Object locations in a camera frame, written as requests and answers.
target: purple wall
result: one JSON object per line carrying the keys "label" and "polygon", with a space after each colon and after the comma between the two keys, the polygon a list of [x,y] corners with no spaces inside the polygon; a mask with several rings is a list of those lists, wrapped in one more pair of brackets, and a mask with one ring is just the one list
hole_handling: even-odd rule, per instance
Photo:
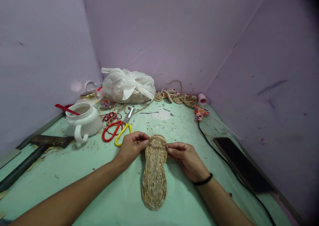
{"label": "purple wall", "polygon": [[[102,67],[205,91],[262,0],[84,0]],[[178,84],[173,88],[179,90]]]}
{"label": "purple wall", "polygon": [[102,75],[83,0],[0,0],[0,9],[1,157]]}
{"label": "purple wall", "polygon": [[307,222],[317,214],[319,187],[314,17],[310,0],[265,0],[206,93]]}

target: pink thread spool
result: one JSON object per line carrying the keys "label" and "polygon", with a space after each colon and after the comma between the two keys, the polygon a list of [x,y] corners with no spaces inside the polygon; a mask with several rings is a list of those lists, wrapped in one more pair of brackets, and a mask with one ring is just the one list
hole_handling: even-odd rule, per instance
{"label": "pink thread spool", "polygon": [[206,98],[206,96],[204,94],[199,94],[197,96],[197,99],[198,99],[198,103],[202,106],[206,105],[209,103],[209,100]]}

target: red spoon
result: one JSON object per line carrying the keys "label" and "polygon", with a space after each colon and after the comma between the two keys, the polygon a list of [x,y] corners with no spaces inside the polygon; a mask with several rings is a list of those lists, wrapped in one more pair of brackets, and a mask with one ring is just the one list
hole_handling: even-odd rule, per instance
{"label": "red spoon", "polygon": [[72,113],[72,114],[74,114],[74,115],[81,115],[81,114],[79,114],[79,113],[77,113],[77,112],[75,112],[75,111],[72,111],[72,110],[70,110],[69,108],[66,108],[66,107],[64,107],[64,106],[62,106],[62,105],[60,105],[60,104],[56,104],[55,106],[56,106],[57,108],[60,108],[60,109],[64,110],[64,111],[70,112],[70,113]]}

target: white plastic bag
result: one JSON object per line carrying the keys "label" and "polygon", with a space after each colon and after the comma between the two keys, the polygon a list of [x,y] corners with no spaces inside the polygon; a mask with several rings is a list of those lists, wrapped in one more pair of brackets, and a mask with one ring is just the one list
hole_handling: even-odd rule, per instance
{"label": "white plastic bag", "polygon": [[119,68],[102,68],[109,74],[103,82],[103,95],[119,103],[143,103],[153,99],[156,93],[154,79],[138,71]]}

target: smartphone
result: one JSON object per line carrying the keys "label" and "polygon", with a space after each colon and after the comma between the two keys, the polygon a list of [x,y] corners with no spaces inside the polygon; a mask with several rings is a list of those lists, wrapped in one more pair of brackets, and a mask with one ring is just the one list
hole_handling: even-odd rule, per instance
{"label": "smartphone", "polygon": [[273,187],[231,139],[227,137],[217,137],[214,138],[214,142],[239,178],[249,189],[255,194],[274,192]]}

